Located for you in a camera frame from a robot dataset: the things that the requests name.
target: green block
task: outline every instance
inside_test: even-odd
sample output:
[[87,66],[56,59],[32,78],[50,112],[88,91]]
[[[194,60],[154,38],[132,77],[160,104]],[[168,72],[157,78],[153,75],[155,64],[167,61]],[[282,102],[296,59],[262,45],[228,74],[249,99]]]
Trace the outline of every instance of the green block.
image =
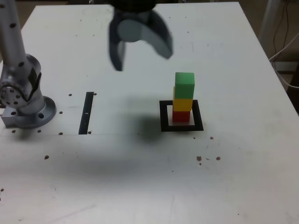
[[174,98],[193,99],[194,86],[194,73],[176,72]]

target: wooden block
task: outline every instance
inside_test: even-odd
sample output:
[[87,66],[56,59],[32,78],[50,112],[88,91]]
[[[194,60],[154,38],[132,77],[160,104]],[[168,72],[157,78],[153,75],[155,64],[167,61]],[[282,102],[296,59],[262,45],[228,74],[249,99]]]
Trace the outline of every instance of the wooden block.
[[193,99],[194,86],[194,73],[176,72],[174,98]]
[[172,108],[174,111],[191,111],[193,99],[175,99],[175,87],[173,87]]
[[172,111],[173,123],[189,123],[190,111]]

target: white cable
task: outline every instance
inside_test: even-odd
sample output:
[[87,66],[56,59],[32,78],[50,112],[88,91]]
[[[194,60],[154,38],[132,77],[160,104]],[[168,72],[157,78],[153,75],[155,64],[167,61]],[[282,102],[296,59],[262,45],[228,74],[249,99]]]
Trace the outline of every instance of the white cable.
[[271,61],[271,59],[275,58],[275,56],[277,56],[278,54],[280,54],[281,52],[283,52],[297,37],[299,36],[299,32],[296,34],[296,36],[288,43],[288,45],[286,45],[284,48],[281,49],[280,52],[278,52],[277,54],[273,55],[271,58],[269,58],[269,61]]
[[282,78],[282,76],[278,73],[278,71],[276,71],[275,68],[273,68],[273,69],[274,69],[274,71],[276,72],[276,74],[278,75],[278,78],[281,79],[286,85],[288,85],[288,86],[290,86],[290,87],[292,87],[292,88],[295,88],[295,89],[299,89],[299,86],[294,86],[294,85],[290,85],[290,84],[288,84],[288,83],[285,81],[285,79]]

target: yellow block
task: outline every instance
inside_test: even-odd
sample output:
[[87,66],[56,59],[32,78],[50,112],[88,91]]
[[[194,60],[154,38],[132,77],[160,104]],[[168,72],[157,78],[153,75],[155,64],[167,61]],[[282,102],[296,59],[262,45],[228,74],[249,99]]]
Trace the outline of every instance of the yellow block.
[[193,99],[176,99],[174,98],[174,88],[173,87],[173,110],[174,111],[191,111]]

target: white tabletop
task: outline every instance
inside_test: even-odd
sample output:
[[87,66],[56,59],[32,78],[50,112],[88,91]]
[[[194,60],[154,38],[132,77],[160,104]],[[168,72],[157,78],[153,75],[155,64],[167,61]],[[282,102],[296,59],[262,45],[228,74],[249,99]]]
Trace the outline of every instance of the white tabletop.
[[[1,122],[1,224],[298,223],[299,119],[240,5],[156,10],[174,55],[130,43],[117,72],[110,6],[35,8],[24,44],[57,114],[31,131]],[[177,71],[195,73],[202,132],[160,132]],[[78,135],[87,91],[92,134]]]

